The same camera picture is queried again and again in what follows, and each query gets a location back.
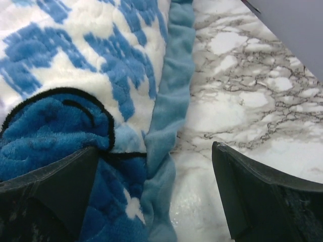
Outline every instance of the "black object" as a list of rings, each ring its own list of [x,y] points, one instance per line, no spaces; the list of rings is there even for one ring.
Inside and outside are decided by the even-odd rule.
[[[323,241],[323,184],[288,175],[218,142],[212,162],[236,242]]]
[[[0,183],[0,241],[76,241],[97,164],[98,151],[88,147]]]

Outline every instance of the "marble surface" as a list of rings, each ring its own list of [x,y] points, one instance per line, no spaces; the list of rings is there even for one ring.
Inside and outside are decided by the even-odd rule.
[[[196,72],[173,152],[171,220],[179,242],[226,242],[212,143],[323,183],[323,87],[240,0],[194,8]]]

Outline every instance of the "dark blue fabric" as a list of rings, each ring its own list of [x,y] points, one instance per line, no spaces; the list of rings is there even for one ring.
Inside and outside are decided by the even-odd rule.
[[[114,120],[100,103],[79,90],[41,94],[14,109],[0,140],[0,180],[5,181],[60,160],[87,146],[101,152],[79,241],[147,241],[144,223],[128,217],[130,198],[139,199],[146,180],[145,158],[107,162],[115,142]]]

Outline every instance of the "blue and white blanket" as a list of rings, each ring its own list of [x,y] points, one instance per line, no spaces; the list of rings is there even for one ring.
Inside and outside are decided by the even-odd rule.
[[[168,152],[188,105],[191,1],[0,9],[0,181],[86,146],[120,154],[117,167],[100,159],[80,241],[175,241]]]

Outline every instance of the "marble table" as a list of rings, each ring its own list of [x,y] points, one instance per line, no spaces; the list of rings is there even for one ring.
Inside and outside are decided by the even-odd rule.
[[[196,72],[173,151],[171,220],[179,242],[226,242],[212,143],[323,183],[323,87],[240,0],[194,8]]]

